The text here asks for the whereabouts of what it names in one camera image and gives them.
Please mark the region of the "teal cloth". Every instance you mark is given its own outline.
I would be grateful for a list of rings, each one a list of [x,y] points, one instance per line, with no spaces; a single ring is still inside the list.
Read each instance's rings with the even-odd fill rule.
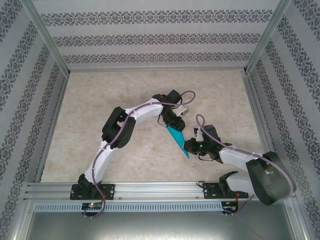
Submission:
[[[170,126],[167,127],[167,130],[170,133],[170,135],[173,137],[176,144],[182,150],[184,155],[189,159],[190,158],[189,153],[184,149],[185,139],[184,139],[183,133],[181,131],[178,131],[178,130],[170,127]]]

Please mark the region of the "grey metal panel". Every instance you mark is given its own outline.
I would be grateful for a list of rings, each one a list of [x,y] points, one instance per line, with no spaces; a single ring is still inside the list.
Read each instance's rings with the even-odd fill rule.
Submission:
[[[31,202],[14,240],[312,240],[295,200],[252,201],[238,214],[218,211],[108,212],[88,220]]]

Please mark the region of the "aluminium frame cross beam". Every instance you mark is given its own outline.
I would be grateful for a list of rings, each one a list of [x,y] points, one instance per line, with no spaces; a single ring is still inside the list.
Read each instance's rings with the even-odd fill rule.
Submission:
[[[241,71],[241,72],[246,72],[244,67],[125,67],[125,68],[71,69],[70,73],[166,72],[166,71]]]

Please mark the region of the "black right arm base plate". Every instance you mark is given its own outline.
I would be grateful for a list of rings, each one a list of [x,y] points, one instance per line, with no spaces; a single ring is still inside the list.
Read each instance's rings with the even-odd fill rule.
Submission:
[[[232,191],[227,185],[220,182],[205,182],[203,185],[205,199],[247,199],[249,194],[241,191]]]

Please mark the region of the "aluminium mounting rail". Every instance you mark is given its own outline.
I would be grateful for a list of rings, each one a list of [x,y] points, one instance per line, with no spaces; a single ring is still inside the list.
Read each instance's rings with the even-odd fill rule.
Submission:
[[[67,202],[72,182],[28,183],[24,201]],[[111,192],[114,202],[183,202],[205,201],[204,193],[195,181],[182,182],[115,182]]]

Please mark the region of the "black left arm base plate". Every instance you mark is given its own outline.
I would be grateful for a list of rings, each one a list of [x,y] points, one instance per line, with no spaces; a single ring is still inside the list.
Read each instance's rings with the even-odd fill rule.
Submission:
[[[106,200],[113,200],[115,193],[114,184],[99,184],[100,191]],[[69,198],[71,200],[102,200],[102,195],[94,185],[89,186],[88,190],[84,190],[79,184],[73,184]]]

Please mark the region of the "aluminium frame post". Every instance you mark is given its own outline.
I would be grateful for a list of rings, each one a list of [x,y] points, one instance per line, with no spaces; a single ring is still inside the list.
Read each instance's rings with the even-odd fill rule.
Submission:
[[[49,49],[50,53],[52,54],[55,62],[59,66],[60,70],[62,71],[65,77],[69,77],[70,70],[59,51],[54,38],[50,34],[44,20],[42,19],[40,13],[38,12],[33,0],[20,0],[22,6],[24,7],[25,11],[27,12],[28,16],[32,20],[34,26],[36,27],[38,33],[40,34],[42,40],[46,44],[47,48]]]
[[[262,52],[264,51],[267,43],[269,42],[270,38],[272,37],[273,32],[277,28],[282,16],[284,15],[285,11],[287,10],[291,0],[279,0],[277,7],[275,8],[266,28],[264,29],[256,47],[254,48],[247,65],[244,67],[244,73],[248,74],[251,73],[253,68],[256,65],[256,62],[259,60]]]

